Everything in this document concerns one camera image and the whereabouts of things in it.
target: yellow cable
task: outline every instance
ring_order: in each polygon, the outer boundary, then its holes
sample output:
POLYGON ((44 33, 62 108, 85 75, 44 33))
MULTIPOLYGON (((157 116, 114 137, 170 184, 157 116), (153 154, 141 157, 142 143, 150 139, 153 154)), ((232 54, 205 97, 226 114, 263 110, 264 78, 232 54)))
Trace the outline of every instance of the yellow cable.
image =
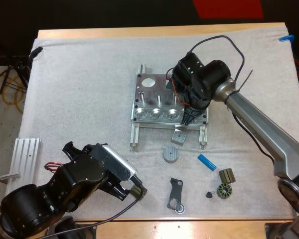
MULTIPOLYGON (((19 83, 19 82, 17 81, 17 78, 18 78, 18 77, 19 77, 19 75, 16 75, 16 76, 13 77, 13 78, 8 77, 7 79, 11 80, 11 81, 8 82, 8 83, 10 83, 10 84, 11 84, 12 82, 15 82, 15 83, 18 85, 18 90, 21 90, 21 89, 23 89, 23 87, 22 87, 22 84, 19 83)), ((13 99, 13 103, 12 103, 12 102, 8 102, 8 101, 5 99, 5 97, 4 97, 5 89, 6 89, 6 85, 3 87, 3 90, 2 90, 2 95, 1 95, 1 96, 2 96, 2 101, 5 102, 7 105, 10 105, 10 106, 11 106, 11 105, 14 105, 14 106, 16 107, 16 109, 22 114, 23 111, 20 109, 18 103, 23 99, 24 92, 21 91, 21 97, 20 97, 20 99, 17 99, 17 96, 18 96, 19 91, 16 90, 15 93, 14 93, 14 99, 13 99)))

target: red panel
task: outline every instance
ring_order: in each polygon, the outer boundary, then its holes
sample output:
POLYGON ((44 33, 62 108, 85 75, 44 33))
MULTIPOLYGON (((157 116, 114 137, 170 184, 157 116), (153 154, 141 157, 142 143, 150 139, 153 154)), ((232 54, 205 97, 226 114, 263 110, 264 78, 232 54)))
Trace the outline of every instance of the red panel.
POLYGON ((264 18, 260 0, 194 0, 201 18, 264 18))

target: white cloth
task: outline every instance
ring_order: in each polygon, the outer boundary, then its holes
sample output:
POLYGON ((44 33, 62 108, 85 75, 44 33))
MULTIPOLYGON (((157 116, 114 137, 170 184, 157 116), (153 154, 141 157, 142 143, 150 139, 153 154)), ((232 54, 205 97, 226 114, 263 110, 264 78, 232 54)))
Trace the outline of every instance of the white cloth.
MULTIPOLYGON (((285 27, 224 33, 246 57, 238 87, 254 72, 241 90, 248 100, 299 141, 299 87, 285 27)), ((290 218, 292 210, 277 189, 273 166, 254 142, 235 123, 222 103, 210 106, 208 147, 199 152, 198 132, 189 131, 176 163, 162 157, 171 144, 173 130, 140 130, 139 152, 129 149, 131 108, 139 63, 149 73, 165 73, 176 65, 198 41, 209 35, 151 38, 36 39, 33 48, 43 47, 35 58, 25 102, 20 137, 39 137, 36 183, 47 183, 52 174, 43 166, 48 161, 68 162, 65 143, 108 143, 138 169, 148 188, 145 198, 122 218, 290 218), (217 166, 210 171, 198 159, 203 153, 217 166), (207 191, 221 183, 218 170, 232 168, 236 182, 226 200, 207 191), (176 214, 166 207, 170 178, 183 181, 182 203, 186 211, 176 214)), ((226 39, 206 42, 194 51, 204 64, 222 60, 232 77, 241 63, 240 55, 226 39)), ((114 215, 134 198, 124 202, 101 190, 77 211, 75 218, 95 219, 114 215)))

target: gear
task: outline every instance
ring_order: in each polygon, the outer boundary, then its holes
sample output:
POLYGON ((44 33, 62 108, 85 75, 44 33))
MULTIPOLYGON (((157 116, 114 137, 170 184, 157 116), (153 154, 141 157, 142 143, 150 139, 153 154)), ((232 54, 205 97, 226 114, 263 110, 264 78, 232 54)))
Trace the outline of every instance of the gear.
POLYGON ((218 189, 217 189, 217 195, 221 198, 221 199, 226 199, 228 198, 233 192, 233 189, 231 188, 231 186, 227 183, 222 183, 221 185, 219 185, 218 189))

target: wooden table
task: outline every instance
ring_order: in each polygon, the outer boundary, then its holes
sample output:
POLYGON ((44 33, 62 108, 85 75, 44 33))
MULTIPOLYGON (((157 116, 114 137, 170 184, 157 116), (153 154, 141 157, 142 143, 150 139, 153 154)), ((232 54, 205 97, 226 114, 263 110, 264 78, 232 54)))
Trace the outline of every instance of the wooden table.
MULTIPOLYGON (((38 38, 179 36, 284 26, 284 23, 40 30, 38 38)), ((97 239, 264 239, 264 224, 282 220, 123 221, 98 227, 97 239)))

